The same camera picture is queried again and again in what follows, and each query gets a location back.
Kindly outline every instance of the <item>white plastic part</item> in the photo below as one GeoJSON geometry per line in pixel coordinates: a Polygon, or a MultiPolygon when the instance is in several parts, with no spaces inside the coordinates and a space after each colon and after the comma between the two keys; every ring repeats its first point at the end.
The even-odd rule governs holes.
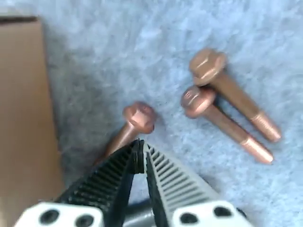
{"type": "Polygon", "coordinates": [[[227,201],[211,201],[178,208],[173,214],[171,223],[173,227],[253,227],[253,225],[227,201]],[[222,208],[227,209],[231,215],[219,215],[218,217],[215,209],[222,208]],[[189,218],[189,215],[194,215],[197,222],[189,218]]]}
{"type": "Polygon", "coordinates": [[[219,194],[207,182],[173,154],[145,145],[143,152],[150,161],[146,166],[153,171],[169,226],[173,226],[171,218],[177,208],[219,199],[219,194]]]}
{"type": "Polygon", "coordinates": [[[25,210],[15,227],[77,227],[76,222],[83,215],[93,217],[92,224],[87,227],[104,227],[103,213],[98,208],[52,202],[41,202],[25,210]],[[59,216],[46,225],[41,223],[41,216],[49,210],[58,211],[59,216]]]}

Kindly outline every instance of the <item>gray carpet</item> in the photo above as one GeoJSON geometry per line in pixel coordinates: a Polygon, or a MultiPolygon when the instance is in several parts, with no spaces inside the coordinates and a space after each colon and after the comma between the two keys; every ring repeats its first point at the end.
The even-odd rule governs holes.
{"type": "MultiPolygon", "coordinates": [[[[258,227],[303,226],[303,2],[299,0],[2,0],[41,16],[66,184],[122,126],[135,100],[159,119],[142,136],[174,152],[258,227]],[[203,47],[228,55],[228,72],[281,127],[271,144],[226,101],[218,105],[272,150],[257,163],[179,101],[188,63],[203,47]]],[[[148,196],[144,176],[131,201],[148,196]]]]}

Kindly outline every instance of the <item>copper bolt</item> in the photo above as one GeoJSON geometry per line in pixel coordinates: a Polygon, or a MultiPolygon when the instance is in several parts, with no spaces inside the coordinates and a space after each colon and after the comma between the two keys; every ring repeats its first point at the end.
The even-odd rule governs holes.
{"type": "Polygon", "coordinates": [[[181,105],[185,109],[185,115],[189,118],[204,116],[223,132],[239,143],[245,150],[262,163],[270,164],[273,161],[272,154],[241,126],[222,113],[213,105],[215,92],[206,87],[189,87],[181,98],[181,105]]]}
{"type": "Polygon", "coordinates": [[[243,113],[269,141],[277,142],[281,138],[279,128],[257,107],[256,103],[238,84],[224,73],[225,65],[224,53],[212,49],[199,51],[189,64],[194,84],[198,87],[210,84],[243,113]]]}
{"type": "Polygon", "coordinates": [[[109,142],[103,157],[97,159],[95,164],[101,162],[119,148],[132,142],[139,133],[150,134],[154,130],[156,113],[144,102],[135,102],[123,110],[126,123],[119,133],[109,142]]]}

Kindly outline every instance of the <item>cardboard box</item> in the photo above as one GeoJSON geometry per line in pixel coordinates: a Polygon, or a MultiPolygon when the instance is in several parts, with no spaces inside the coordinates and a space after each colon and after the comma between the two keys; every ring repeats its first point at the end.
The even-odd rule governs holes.
{"type": "Polygon", "coordinates": [[[0,16],[0,226],[63,190],[60,155],[35,17],[0,16]]]}

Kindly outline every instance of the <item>hex head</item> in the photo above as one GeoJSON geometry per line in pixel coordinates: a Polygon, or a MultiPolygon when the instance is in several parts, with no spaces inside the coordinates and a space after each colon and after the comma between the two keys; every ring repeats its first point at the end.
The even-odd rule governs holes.
{"type": "Polygon", "coordinates": [[[206,87],[189,87],[182,95],[181,106],[185,110],[185,115],[189,118],[197,118],[213,104],[215,92],[206,87]]]}
{"type": "Polygon", "coordinates": [[[189,63],[194,84],[203,86],[210,83],[223,70],[225,65],[226,57],[224,53],[212,49],[199,51],[189,63]]]}
{"type": "Polygon", "coordinates": [[[150,134],[154,130],[156,113],[144,102],[135,102],[127,106],[123,110],[123,115],[139,133],[150,134]]]}

